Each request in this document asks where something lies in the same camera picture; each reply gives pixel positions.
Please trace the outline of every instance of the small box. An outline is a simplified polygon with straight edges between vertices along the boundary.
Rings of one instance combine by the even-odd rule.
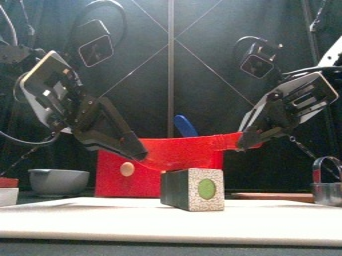
[[[221,169],[190,168],[165,172],[161,191],[162,204],[191,212],[225,210]]]

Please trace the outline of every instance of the bowl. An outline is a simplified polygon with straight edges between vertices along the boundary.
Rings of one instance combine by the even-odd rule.
[[[64,169],[30,169],[30,183],[40,196],[75,196],[88,185],[90,173]]]

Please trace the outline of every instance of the black wire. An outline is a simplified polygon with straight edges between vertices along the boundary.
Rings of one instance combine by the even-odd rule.
[[[7,133],[0,131],[0,136],[6,137],[8,140],[11,140],[14,143],[19,144],[20,146],[30,146],[30,147],[46,147],[50,146],[59,138],[60,133],[52,133],[51,134],[51,139],[40,142],[31,142],[31,141],[24,141],[20,139],[16,139],[15,137],[10,136]]]
[[[239,49],[239,46],[241,46],[242,42],[246,42],[246,41],[267,43],[267,40],[265,40],[263,38],[257,37],[257,36],[245,36],[245,37],[242,37],[235,42],[235,44],[233,46],[233,60],[234,60],[234,63],[238,62],[238,49]]]
[[[94,11],[96,8],[103,7],[103,6],[114,7],[121,12],[122,19],[123,19],[123,32],[122,32],[121,39],[117,42],[117,44],[113,46],[113,48],[115,49],[119,46],[119,44],[122,43],[122,41],[127,35],[127,19],[126,19],[126,12],[125,12],[123,6],[117,1],[113,1],[113,0],[95,0],[88,5],[86,5],[86,7],[82,9],[82,11],[74,21],[74,25],[72,25],[72,28],[70,31],[70,36],[68,36],[68,42],[67,42],[67,44],[64,46],[64,50],[63,50],[64,53],[68,53],[68,50],[72,47],[72,37],[75,34],[75,29],[80,25],[80,20],[86,17],[86,15],[91,11]]]
[[[284,73],[284,75],[289,76],[289,75],[297,75],[297,74],[301,74],[301,73],[316,72],[316,71],[342,71],[342,67],[341,66],[310,67],[310,68],[304,68],[304,69]]]

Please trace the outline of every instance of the wooden board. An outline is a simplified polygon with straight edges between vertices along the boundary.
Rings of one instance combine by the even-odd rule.
[[[159,199],[71,198],[0,208],[0,237],[161,243],[342,246],[342,209],[226,200],[189,212]]]

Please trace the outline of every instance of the black backdrop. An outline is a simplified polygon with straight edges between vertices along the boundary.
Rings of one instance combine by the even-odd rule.
[[[87,0],[24,1],[36,30],[27,36],[19,1],[7,1],[19,42],[35,48],[63,49],[75,15]],[[139,137],[166,137],[169,117],[169,1],[121,0],[126,10],[129,33],[114,57],[94,68],[79,70],[95,96],[106,94],[115,103]],[[278,54],[284,72],[316,65],[310,37],[317,40],[318,58],[341,35],[342,2],[332,1],[324,27],[310,34],[306,13],[314,17],[320,0],[182,0],[174,6],[174,113],[191,120],[201,135],[235,132],[245,113],[276,86],[237,71],[231,51],[243,36],[258,36],[285,45]],[[103,20],[114,40],[122,32],[122,20],[114,9],[99,9],[82,22]],[[2,19],[0,31],[8,29]],[[14,102],[11,74],[2,72],[0,127],[16,137],[40,140],[48,131],[30,107]],[[317,156],[341,155],[341,100],[298,127],[294,136]],[[0,139],[2,170],[30,149]],[[258,150],[225,152],[227,190],[305,191],[310,189],[313,159],[289,141],[273,140]],[[28,188],[27,169],[68,168],[88,170],[95,182],[96,152],[88,152],[71,135],[64,134],[50,147],[39,149],[14,170]]]

